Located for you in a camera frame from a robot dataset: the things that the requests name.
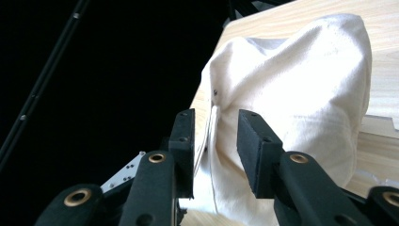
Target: white fabric bag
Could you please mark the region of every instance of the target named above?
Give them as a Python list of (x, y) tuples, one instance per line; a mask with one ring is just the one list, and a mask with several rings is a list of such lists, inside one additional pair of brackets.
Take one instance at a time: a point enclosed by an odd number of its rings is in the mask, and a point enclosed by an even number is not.
[(236, 38), (202, 71), (212, 113), (198, 157), (194, 200), (181, 206), (245, 223), (278, 225), (273, 200), (256, 200), (236, 150), (238, 110), (266, 120), (285, 151), (313, 156), (338, 186), (356, 167), (372, 54), (362, 19), (320, 18), (287, 40)]

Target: black metal rod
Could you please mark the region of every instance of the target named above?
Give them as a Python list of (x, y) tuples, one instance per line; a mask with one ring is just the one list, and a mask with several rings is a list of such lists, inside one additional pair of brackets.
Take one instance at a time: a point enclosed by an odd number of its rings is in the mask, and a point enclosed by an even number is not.
[(40, 96), (44, 92), (50, 78), (52, 77), (53, 72), (56, 69), (56, 66), (61, 59), (67, 45), (69, 44), (79, 20), (82, 18), (83, 13), (88, 7), (88, 2), (89, 0), (80, 0), (77, 3), (70, 19), (67, 21), (67, 24), (65, 25), (61, 35), (58, 38), (58, 41), (56, 42), (56, 46), (41, 70), (38, 80), (27, 97), (20, 114), (12, 125), (7, 138), (0, 149), (0, 171), (6, 165), (9, 155), (21, 136), (29, 117), (35, 110), (36, 104), (38, 103)]

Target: metal screw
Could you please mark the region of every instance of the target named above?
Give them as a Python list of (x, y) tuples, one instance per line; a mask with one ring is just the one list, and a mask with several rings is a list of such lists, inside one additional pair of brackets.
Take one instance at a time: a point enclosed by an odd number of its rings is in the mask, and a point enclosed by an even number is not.
[(291, 158), (291, 160), (293, 160), (296, 163), (307, 163), (309, 161), (307, 157), (305, 157), (302, 154), (297, 154), (297, 153), (291, 154), (290, 158)]
[(392, 192), (392, 191), (386, 191), (382, 193), (382, 196), (384, 197), (384, 200), (391, 205), (394, 205), (396, 207), (399, 207), (399, 193)]

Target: wooden table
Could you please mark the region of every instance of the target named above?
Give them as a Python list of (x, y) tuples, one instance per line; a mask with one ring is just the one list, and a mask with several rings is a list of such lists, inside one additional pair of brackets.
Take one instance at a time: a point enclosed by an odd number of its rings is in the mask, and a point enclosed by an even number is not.
[[(358, 140), (358, 170), (346, 187), (364, 197), (377, 184), (399, 186), (395, 183), (399, 182), (399, 1), (297, 0), (229, 23), (216, 49), (235, 37), (286, 39), (311, 21), (335, 13), (361, 16), (373, 52), (367, 111), (372, 117), (363, 119)], [(191, 107), (197, 113), (196, 137), (203, 136), (210, 109), (202, 85)], [(240, 224), (189, 211), (183, 225)]]

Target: black background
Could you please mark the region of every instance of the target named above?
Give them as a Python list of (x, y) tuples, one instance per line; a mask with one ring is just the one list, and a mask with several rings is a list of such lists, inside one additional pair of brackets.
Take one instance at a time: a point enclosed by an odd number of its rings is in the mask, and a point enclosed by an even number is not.
[[(1, 1), (1, 143), (76, 3)], [(0, 224), (32, 225), (61, 190), (156, 150), (226, 18), (224, 1), (92, 0), (0, 173)]]

